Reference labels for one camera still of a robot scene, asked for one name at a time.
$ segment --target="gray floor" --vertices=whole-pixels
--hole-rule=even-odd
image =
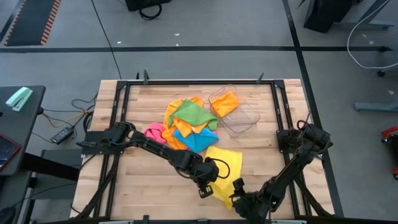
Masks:
[[[289,0],[301,46],[346,45],[349,29],[333,26],[327,34],[304,29],[307,3]],[[16,0],[0,0],[0,27],[6,23]],[[358,19],[373,0],[355,6],[345,21]],[[282,1],[173,0],[164,5],[161,17],[143,21],[128,12],[123,0],[95,0],[99,16],[113,47],[269,45],[293,46]],[[392,1],[378,19],[398,23]],[[353,46],[397,45],[398,28],[359,30]],[[63,0],[49,41],[54,47],[107,47],[90,0]],[[388,65],[397,54],[354,52],[366,65]],[[357,113],[355,101],[389,101],[388,91],[398,93],[398,72],[379,78],[372,70],[357,66],[346,52],[304,52],[322,125],[335,146],[331,162],[346,217],[398,220],[398,182],[392,178],[394,162],[380,143],[380,132],[396,125],[394,113]],[[301,78],[295,52],[118,52],[116,60],[123,78],[135,78],[148,70],[153,78]],[[111,53],[0,54],[0,85],[45,85],[43,107],[71,109],[74,98],[91,99],[102,79],[117,79]],[[67,118],[70,114],[52,113]],[[34,132],[50,138],[59,130],[38,117]],[[83,139],[78,127],[75,140],[56,146],[32,136],[28,151],[75,148]],[[64,220],[71,200],[37,203],[33,218],[40,222]]]

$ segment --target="butcher block table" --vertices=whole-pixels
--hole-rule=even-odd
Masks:
[[[307,117],[307,102],[299,79],[284,81],[295,126],[298,120],[305,120]],[[91,131],[103,131],[109,127],[116,84],[116,80],[101,82]],[[201,97],[205,102],[204,109],[210,111],[209,95],[223,86],[134,85],[129,92],[126,121],[134,123],[137,130],[143,131],[155,121],[163,123],[164,113],[170,102],[193,96]],[[275,135],[278,126],[271,86],[235,85],[235,87],[261,118],[237,138],[232,138],[219,123],[217,131],[220,140],[215,146],[243,153],[241,177],[246,184],[244,188],[246,191],[255,191],[285,166]],[[123,96],[124,90],[121,90],[116,121],[121,117]],[[279,91],[278,99],[280,107],[283,108]],[[284,127],[287,129],[284,110],[281,112]],[[109,167],[112,164],[112,157],[110,156]],[[82,210],[96,192],[102,162],[103,156],[97,155],[81,170],[73,208]],[[311,193],[326,211],[334,213],[321,160],[314,159],[306,166],[303,173]],[[296,191],[300,213],[304,215],[302,196],[297,186]],[[100,215],[105,214],[107,198],[106,191]],[[71,211],[71,217],[76,215],[77,213]],[[149,215],[150,220],[241,219],[234,209],[227,210],[224,203],[213,196],[200,198],[196,184],[192,180],[180,177],[166,160],[143,149],[130,147],[120,157],[111,219],[142,220],[143,215]],[[272,214],[272,218],[293,217],[292,202],[287,188],[286,197],[279,209]]]

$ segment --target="black desk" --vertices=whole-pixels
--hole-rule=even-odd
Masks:
[[[42,104],[45,87],[27,86],[33,90],[24,107],[16,112],[6,105],[6,101],[21,88],[21,86],[0,87],[0,133],[12,139],[21,146],[19,152],[0,170],[0,176],[10,176],[19,170],[30,170],[42,174],[53,175],[64,179],[78,179],[78,169],[59,164],[26,151],[32,129]]]
[[[33,90],[33,93],[19,112],[13,111],[11,107],[7,106],[6,101],[18,91],[21,86],[0,87],[0,110],[3,112],[3,115],[0,117],[0,133],[21,146],[19,152],[5,168],[0,170],[0,176],[14,175],[19,170],[27,143],[32,134],[37,113],[42,104],[45,87],[27,87]]]
[[[32,172],[53,175],[74,180],[78,179],[79,169],[54,162],[26,152],[32,129],[37,115],[41,112],[44,97],[44,86],[26,86],[33,90],[23,108],[16,112],[6,105],[6,101],[21,88],[21,86],[0,87],[0,133],[12,139],[21,146],[12,160],[0,170],[0,210],[21,202],[28,187],[35,187]],[[16,216],[13,224],[18,221],[22,203],[15,206]]]

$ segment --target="plastic bin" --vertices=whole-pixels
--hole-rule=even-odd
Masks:
[[[231,92],[238,100],[239,105],[226,116],[221,118],[214,109],[211,102]],[[209,96],[210,111],[218,118],[221,125],[225,128],[228,134],[232,137],[238,137],[244,131],[260,120],[260,114],[254,111],[244,98],[238,93],[234,85],[226,85],[220,90],[214,92]]]

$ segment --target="cloth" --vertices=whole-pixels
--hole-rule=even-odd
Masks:
[[[228,210],[232,208],[232,202],[229,196],[234,194],[233,182],[241,176],[242,169],[242,152],[231,151],[227,149],[220,149],[215,146],[210,146],[206,151],[206,156],[214,159],[225,161],[230,170],[229,176],[226,179],[217,178],[216,182],[210,182],[213,188],[213,195],[217,199],[224,201]],[[225,177],[228,174],[228,167],[220,161],[215,161],[218,169],[218,175]]]
[[[192,102],[196,103],[199,106],[203,106],[203,100],[200,97],[191,97],[189,98]],[[166,109],[163,120],[163,127],[165,131],[162,133],[162,137],[166,139],[167,144],[173,149],[187,149],[186,145],[180,142],[176,137],[174,137],[173,132],[177,129],[177,127],[171,122],[169,125],[169,117],[174,111],[184,102],[183,99],[179,99],[171,102]]]
[[[162,132],[164,131],[163,125],[158,122],[153,122],[150,126],[145,129],[144,135],[150,139],[153,139],[159,143],[166,143],[166,140],[162,138]]]
[[[218,118],[207,112],[202,106],[189,99],[184,100],[169,116],[169,127],[175,124],[184,138],[192,131],[200,133],[204,127],[214,131],[217,128]]]
[[[199,134],[191,133],[186,138],[178,129],[174,131],[173,135],[195,153],[202,152],[208,146],[218,142],[218,136],[207,128],[203,128]]]
[[[224,96],[216,98],[210,103],[218,116],[223,118],[238,107],[239,100],[233,92],[229,91]]]

